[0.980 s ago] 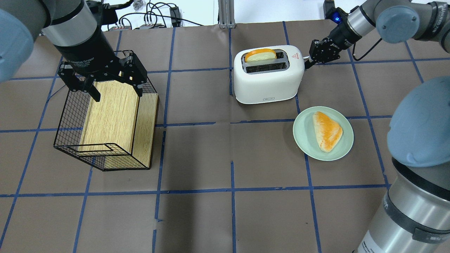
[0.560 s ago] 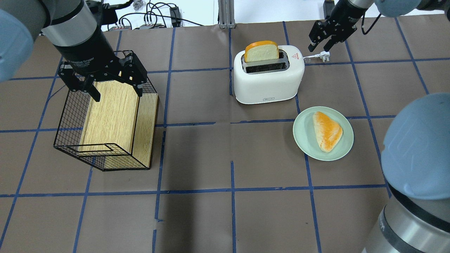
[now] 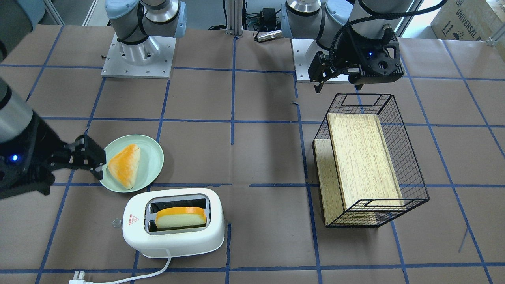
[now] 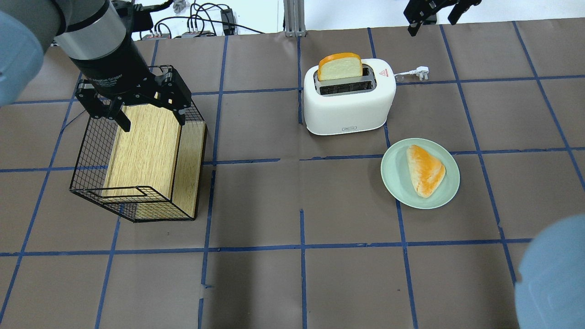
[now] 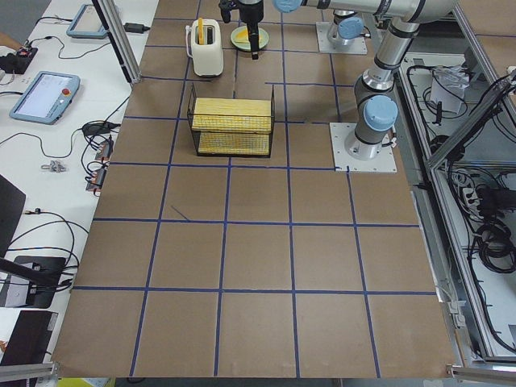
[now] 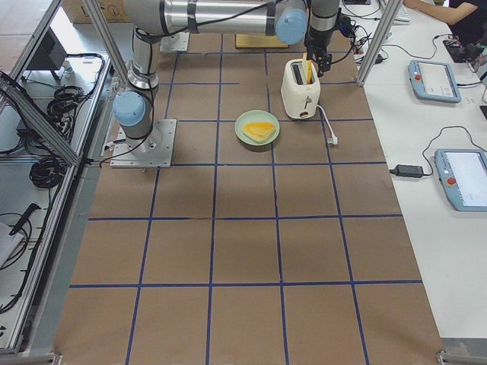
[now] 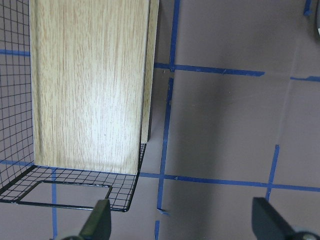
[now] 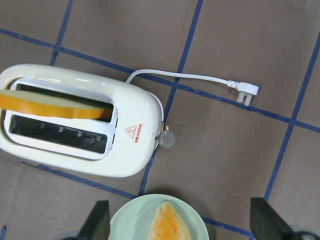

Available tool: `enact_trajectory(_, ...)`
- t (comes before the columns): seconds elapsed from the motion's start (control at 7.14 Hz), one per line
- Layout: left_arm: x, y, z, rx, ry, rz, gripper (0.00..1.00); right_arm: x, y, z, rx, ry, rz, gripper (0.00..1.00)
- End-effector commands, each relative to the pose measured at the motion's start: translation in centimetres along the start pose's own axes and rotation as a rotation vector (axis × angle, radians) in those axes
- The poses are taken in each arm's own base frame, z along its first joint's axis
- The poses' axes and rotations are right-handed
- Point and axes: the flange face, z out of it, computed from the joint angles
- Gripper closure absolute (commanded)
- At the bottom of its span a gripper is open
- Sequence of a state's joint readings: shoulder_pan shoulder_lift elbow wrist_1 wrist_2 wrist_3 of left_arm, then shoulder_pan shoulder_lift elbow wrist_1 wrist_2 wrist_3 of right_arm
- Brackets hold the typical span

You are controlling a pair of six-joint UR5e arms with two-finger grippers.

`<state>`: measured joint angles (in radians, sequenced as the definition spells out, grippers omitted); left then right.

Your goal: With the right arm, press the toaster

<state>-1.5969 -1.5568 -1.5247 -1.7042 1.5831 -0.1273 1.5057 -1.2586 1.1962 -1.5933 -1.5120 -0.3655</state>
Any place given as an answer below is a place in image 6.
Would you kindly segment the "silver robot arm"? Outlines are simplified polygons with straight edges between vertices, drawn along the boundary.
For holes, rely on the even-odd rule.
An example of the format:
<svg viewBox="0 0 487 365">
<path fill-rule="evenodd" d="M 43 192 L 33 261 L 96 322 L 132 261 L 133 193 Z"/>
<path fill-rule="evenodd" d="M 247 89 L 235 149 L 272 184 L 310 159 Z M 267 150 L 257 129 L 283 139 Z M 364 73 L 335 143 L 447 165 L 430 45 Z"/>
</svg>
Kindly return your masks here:
<svg viewBox="0 0 487 365">
<path fill-rule="evenodd" d="M 129 86 L 113 102 L 112 167 L 266 165 L 275 141 L 235 132 L 250 110 L 289 121 L 282 76 L 330 42 L 336 1 L 127 1 Z"/>
</svg>

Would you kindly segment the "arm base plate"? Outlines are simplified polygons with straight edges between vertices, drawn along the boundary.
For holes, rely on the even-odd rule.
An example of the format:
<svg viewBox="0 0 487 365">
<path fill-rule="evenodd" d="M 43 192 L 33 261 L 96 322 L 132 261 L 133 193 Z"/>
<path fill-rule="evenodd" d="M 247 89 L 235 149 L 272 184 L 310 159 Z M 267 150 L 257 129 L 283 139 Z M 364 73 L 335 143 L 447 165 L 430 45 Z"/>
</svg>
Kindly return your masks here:
<svg viewBox="0 0 487 365">
<path fill-rule="evenodd" d="M 174 138 L 177 129 L 176 119 L 159 119 L 154 122 L 148 138 L 138 145 L 138 141 L 127 139 L 122 127 L 119 127 L 118 139 L 122 143 L 114 146 L 116 155 L 109 160 L 113 168 L 152 168 L 170 167 L 173 155 Z"/>
<path fill-rule="evenodd" d="M 189 35 L 188 32 L 180 32 L 173 36 L 163 37 L 159 48 L 160 52 L 186 52 L 189 46 Z"/>
</svg>

